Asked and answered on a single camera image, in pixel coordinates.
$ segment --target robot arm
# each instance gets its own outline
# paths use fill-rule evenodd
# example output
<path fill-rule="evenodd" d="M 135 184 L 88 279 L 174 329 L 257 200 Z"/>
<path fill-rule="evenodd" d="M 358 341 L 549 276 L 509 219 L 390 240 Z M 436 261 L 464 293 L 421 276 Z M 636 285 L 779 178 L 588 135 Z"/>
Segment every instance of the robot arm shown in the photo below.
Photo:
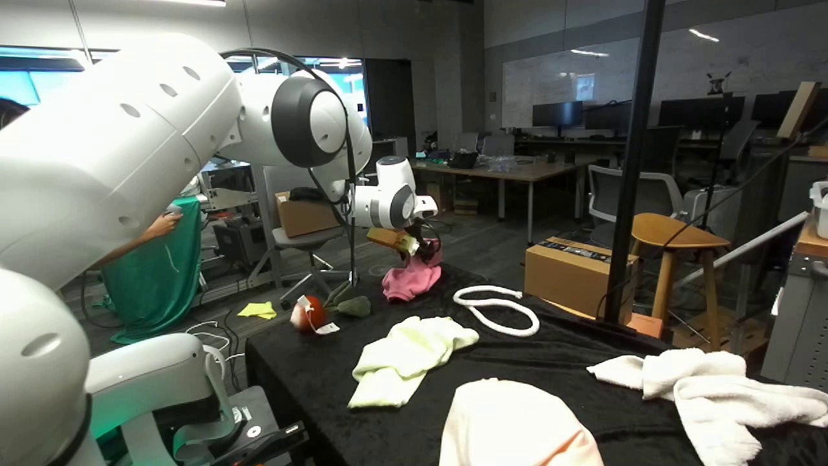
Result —
<path fill-rule="evenodd" d="M 355 113 L 307 74 L 235 77 L 202 42 L 125 48 L 3 129 L 0 265 L 52 291 L 66 285 L 135 240 L 215 153 L 286 157 L 328 200 L 350 200 L 358 222 L 402 227 L 421 205 L 411 166 L 380 164 L 380 186 L 358 190 L 347 144 L 360 174 L 372 140 Z"/>
<path fill-rule="evenodd" d="M 369 135 L 328 86 L 267 86 L 263 100 L 245 103 L 257 86 L 239 82 L 215 48 L 157 39 L 96 65 L 85 82 L 3 126 L 0 463 L 48 463 L 77 450 L 88 390 L 104 402 L 104 390 L 147 377 L 176 386 L 157 377 L 160 359 L 147 372 L 126 351 L 90 371 L 88 338 L 52 291 L 135 240 L 210 156 L 250 164 L 284 156 L 310 169 L 332 200 L 345 200 L 360 224 L 405 224 L 434 212 L 417 201 L 405 161 L 377 164 L 377 186 L 352 184 L 369 161 Z"/>

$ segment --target floor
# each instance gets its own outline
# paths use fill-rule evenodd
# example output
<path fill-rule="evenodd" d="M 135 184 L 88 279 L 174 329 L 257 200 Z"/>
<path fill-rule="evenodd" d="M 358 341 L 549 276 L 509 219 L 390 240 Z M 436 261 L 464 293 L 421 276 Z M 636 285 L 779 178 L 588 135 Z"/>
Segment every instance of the floor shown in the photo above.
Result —
<path fill-rule="evenodd" d="M 539 222 L 535 222 L 535 240 L 549 236 L 574 239 L 574 240 L 590 240 L 590 243 L 606 243 L 606 236 L 598 239 L 598 227 L 590 219 L 574 219 L 570 206 L 570 186 L 540 192 L 539 201 Z M 506 218 L 497 219 L 492 205 L 478 205 L 478 212 L 443 212 L 439 218 L 433 218 L 427 224 L 427 236 L 434 236 L 443 240 L 443 261 L 452 265 L 457 270 L 468 270 L 482 283 L 505 285 L 505 288 L 523 288 L 523 253 L 526 253 L 526 212 L 519 209 L 523 195 L 514 192 L 506 205 Z M 350 265 L 347 240 L 332 240 L 320 249 L 320 257 L 325 257 L 334 267 L 345 270 Z M 377 243 L 365 240 L 365 231 L 358 232 L 358 272 L 360 283 L 377 283 L 377 276 L 399 265 L 399 257 Z M 279 253 L 279 270 L 284 275 L 301 272 L 306 265 L 306 257 L 295 250 Z M 641 310 L 646 310 L 646 302 L 651 301 L 651 285 L 655 285 L 655 267 L 658 261 L 646 265 L 640 279 L 640 302 Z M 729 288 L 735 279 L 722 276 L 719 301 L 724 305 L 735 305 L 735 291 Z M 753 318 L 753 327 L 761 327 L 761 315 L 768 313 L 770 298 L 779 288 L 779 275 L 766 275 L 762 288 L 750 293 L 747 310 L 757 315 L 757 323 Z M 204 341 L 211 341 L 229 355 L 233 377 L 228 377 L 229 388 L 245 386 L 245 368 L 242 368 L 242 338 L 254 332 L 261 332 L 267 327 L 284 323 L 284 310 L 279 310 L 276 318 L 240 318 L 239 310 L 245 302 L 267 302 L 279 296 L 279 288 L 263 288 L 257 293 L 240 293 L 233 298 L 226 298 L 220 302 L 197 305 L 171 332 L 197 332 Z M 100 313 L 100 305 L 92 302 L 96 298 L 77 298 L 77 288 L 66 291 L 66 302 L 76 310 L 76 315 L 82 320 L 92 355 L 100 355 L 112 347 L 112 335 L 117 332 L 117 320 L 112 320 L 108 313 Z M 703 301 L 699 291 L 682 291 L 673 298 L 675 318 L 685 320 L 700 313 Z"/>

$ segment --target black tablecloth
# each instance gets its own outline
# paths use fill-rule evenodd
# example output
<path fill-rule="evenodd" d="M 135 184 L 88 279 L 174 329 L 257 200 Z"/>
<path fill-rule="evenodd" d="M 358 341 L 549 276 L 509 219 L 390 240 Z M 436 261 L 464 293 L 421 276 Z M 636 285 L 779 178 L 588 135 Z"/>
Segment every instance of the black tablecloth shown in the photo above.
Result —
<path fill-rule="evenodd" d="M 598 384 L 585 368 L 615 355 L 651 355 L 664 347 L 632 335 L 581 323 L 543 302 L 540 332 L 530 338 L 483 329 L 468 310 L 449 302 L 449 293 L 474 285 L 468 275 L 447 270 L 439 285 L 411 305 L 376 302 L 369 318 L 338 318 L 342 332 L 312 337 L 289 323 L 249 338 L 250 384 L 263 386 L 283 421 L 306 421 L 317 463 L 430 466 L 439 456 L 439 432 L 461 384 L 505 377 L 532 384 L 570 404 L 596 434 L 606 463 L 699 463 L 669 402 L 641 402 L 636 390 Z M 482 335 L 470 350 L 456 351 L 447 366 L 430 371 L 411 402 L 402 410 L 350 411 L 358 384 L 352 368 L 367 341 L 382 338 L 405 315 L 452 315 Z M 518 313 L 488 313 L 501 323 L 526 327 Z M 755 463 L 822 463 L 826 432 L 781 428 L 757 432 L 762 454 Z"/>

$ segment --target wall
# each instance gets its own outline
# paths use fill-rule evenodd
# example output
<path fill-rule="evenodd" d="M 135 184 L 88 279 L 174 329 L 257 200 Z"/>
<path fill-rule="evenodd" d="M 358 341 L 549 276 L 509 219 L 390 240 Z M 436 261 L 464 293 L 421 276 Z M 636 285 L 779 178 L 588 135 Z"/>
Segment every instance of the wall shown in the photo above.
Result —
<path fill-rule="evenodd" d="M 483 8 L 434 8 L 436 144 L 457 148 L 464 131 L 483 129 Z"/>
<path fill-rule="evenodd" d="M 421 0 L 228 0 L 228 8 L 157 0 L 3 0 L 0 43 L 119 48 L 147 34 L 195 34 L 218 48 L 411 60 L 417 138 L 434 121 L 433 16 Z"/>
<path fill-rule="evenodd" d="M 555 21 L 549 21 L 549 29 L 535 39 L 514 39 L 514 30 L 506 29 L 509 21 L 492 24 L 488 12 L 497 10 L 493 4 L 497 3 L 487 3 L 488 126 L 530 126 L 530 107 L 571 100 L 576 74 L 596 74 L 593 100 L 624 100 L 632 95 L 641 30 L 641 12 L 633 10 L 633 3 L 625 3 L 625 16 L 598 16 L 593 24 L 581 17 L 574 29 L 559 29 Z M 826 16 L 828 3 L 804 0 L 722 4 L 694 0 L 667 4 L 655 74 L 655 108 L 663 99 L 706 95 L 706 72 L 729 72 L 724 91 L 747 95 L 744 113 L 750 111 L 753 94 L 828 77 L 828 39 L 821 34 L 821 17 Z M 694 39 L 685 29 L 697 24 L 722 42 Z M 570 47 L 601 48 L 611 58 L 574 58 Z"/>
<path fill-rule="evenodd" d="M 643 10 L 643 0 L 487 0 L 487 47 L 581 29 Z"/>

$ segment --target white towel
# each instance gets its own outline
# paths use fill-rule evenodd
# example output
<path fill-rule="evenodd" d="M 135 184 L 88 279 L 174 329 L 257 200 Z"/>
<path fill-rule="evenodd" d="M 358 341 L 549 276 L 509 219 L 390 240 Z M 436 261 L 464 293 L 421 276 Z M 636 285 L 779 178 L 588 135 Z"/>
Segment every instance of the white towel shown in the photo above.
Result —
<path fill-rule="evenodd" d="M 596 437 L 570 407 L 527 384 L 457 386 L 443 428 L 439 466 L 601 466 Z"/>
<path fill-rule="evenodd" d="M 747 428 L 828 428 L 828 394 L 750 381 L 744 359 L 729 351 L 624 355 L 588 371 L 598 381 L 640 388 L 641 398 L 673 398 L 699 457 L 712 466 L 743 466 L 755 457 L 761 442 Z"/>
<path fill-rule="evenodd" d="M 475 341 L 478 335 L 452 318 L 411 315 L 395 323 L 385 338 L 361 347 L 360 362 L 352 371 L 360 386 L 347 407 L 403 407 L 427 371 Z"/>
<path fill-rule="evenodd" d="M 682 377 L 675 407 L 699 457 L 715 466 L 743 466 L 757 456 L 761 442 L 747 428 L 828 425 L 828 394 L 740 376 Z"/>
<path fill-rule="evenodd" d="M 673 398 L 673 386 L 687 376 L 744 376 L 743 358 L 729 351 L 667 350 L 663 355 L 620 355 L 588 368 L 598 381 L 641 390 L 643 398 Z"/>

